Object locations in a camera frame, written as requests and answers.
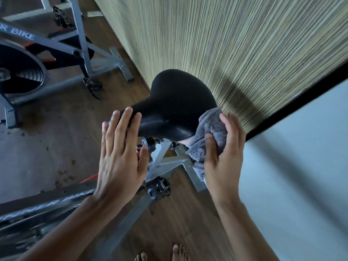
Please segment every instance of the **microfiber towel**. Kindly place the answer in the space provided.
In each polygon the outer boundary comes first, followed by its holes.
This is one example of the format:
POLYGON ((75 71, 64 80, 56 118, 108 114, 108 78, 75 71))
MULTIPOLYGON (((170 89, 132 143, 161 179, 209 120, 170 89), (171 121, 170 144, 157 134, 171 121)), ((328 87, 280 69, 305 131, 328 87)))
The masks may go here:
POLYGON ((213 108, 206 111, 198 119, 199 124, 191 142, 187 145, 186 152, 194 161, 194 171, 198 177, 204 180, 204 158, 206 155, 205 139, 206 133, 211 133, 216 141, 218 155, 223 152, 226 145, 227 130, 225 124, 220 120, 221 108, 213 108))

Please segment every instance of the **light blue wall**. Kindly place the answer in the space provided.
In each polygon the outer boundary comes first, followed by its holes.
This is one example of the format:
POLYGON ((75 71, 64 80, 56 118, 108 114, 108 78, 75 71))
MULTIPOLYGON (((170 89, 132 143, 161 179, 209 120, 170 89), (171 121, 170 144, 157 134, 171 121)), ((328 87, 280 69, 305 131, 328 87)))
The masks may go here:
POLYGON ((239 188, 281 260, 348 260, 348 81, 248 141, 239 188))

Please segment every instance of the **black bike seat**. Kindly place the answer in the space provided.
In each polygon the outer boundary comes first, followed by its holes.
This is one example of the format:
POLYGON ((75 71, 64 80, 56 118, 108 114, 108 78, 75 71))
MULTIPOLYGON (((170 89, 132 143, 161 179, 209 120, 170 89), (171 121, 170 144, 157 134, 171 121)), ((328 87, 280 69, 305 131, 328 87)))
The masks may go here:
POLYGON ((216 107, 208 87, 181 70, 165 70, 152 82, 150 95, 132 105, 142 114, 138 136, 186 140, 196 133, 198 118, 216 107))

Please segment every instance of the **foot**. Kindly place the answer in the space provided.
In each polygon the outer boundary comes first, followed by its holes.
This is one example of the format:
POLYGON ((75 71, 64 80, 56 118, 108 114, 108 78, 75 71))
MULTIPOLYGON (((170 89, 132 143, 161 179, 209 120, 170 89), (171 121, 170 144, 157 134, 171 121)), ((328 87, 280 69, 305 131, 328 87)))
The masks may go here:
POLYGON ((173 258, 172 261, 191 261, 189 255, 182 245, 175 244, 173 246, 173 258))
POLYGON ((140 255, 136 256, 136 259, 134 259, 134 261, 147 261, 148 256, 142 252, 140 255))

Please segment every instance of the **textured wallpaper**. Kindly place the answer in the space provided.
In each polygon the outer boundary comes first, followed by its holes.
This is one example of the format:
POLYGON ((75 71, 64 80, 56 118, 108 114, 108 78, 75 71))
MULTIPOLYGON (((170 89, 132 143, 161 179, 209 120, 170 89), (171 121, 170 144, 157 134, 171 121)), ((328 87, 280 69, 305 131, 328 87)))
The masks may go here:
POLYGON ((246 131, 348 58, 348 0, 95 0, 146 83, 201 79, 246 131))

